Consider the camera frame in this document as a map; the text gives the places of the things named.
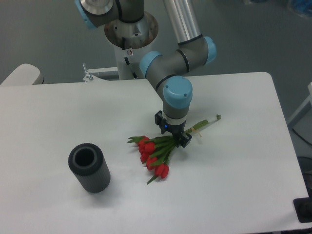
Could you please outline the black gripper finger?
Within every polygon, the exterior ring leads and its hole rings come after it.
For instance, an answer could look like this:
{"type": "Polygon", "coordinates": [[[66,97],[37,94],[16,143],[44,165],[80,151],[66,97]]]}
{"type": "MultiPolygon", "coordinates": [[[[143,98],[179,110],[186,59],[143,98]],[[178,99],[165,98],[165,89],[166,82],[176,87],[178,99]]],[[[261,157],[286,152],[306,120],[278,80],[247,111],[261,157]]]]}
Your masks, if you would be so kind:
{"type": "Polygon", "coordinates": [[[155,114],[155,124],[160,128],[161,134],[167,131],[167,120],[163,118],[163,112],[161,110],[155,114]]]}
{"type": "Polygon", "coordinates": [[[192,140],[192,136],[189,133],[181,133],[180,136],[176,140],[176,147],[185,148],[190,141],[192,140]]]}

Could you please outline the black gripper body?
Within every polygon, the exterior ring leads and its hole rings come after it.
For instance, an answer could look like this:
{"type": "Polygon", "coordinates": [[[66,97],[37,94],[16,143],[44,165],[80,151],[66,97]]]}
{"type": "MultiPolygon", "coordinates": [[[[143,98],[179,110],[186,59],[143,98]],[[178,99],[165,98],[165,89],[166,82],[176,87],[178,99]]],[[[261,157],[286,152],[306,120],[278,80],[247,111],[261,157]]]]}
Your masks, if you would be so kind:
{"type": "Polygon", "coordinates": [[[162,119],[162,134],[165,132],[169,132],[172,134],[174,139],[180,139],[182,137],[182,133],[184,132],[186,121],[179,125],[169,124],[166,119],[162,119]]]}

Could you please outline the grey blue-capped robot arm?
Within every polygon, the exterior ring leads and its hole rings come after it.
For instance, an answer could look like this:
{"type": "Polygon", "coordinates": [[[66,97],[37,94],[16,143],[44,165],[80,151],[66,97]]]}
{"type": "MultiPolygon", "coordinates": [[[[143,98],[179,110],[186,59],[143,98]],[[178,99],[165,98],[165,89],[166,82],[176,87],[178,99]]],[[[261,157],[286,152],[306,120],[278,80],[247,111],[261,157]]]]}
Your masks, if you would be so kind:
{"type": "Polygon", "coordinates": [[[187,146],[192,137],[184,127],[193,88],[185,74],[217,55],[213,40],[201,33],[192,2],[164,2],[178,44],[169,56],[153,50],[158,23],[145,10],[144,1],[77,0],[75,4],[89,28],[104,28],[114,48],[119,79],[147,79],[163,102],[155,114],[156,125],[162,133],[171,133],[177,146],[187,146]]]}

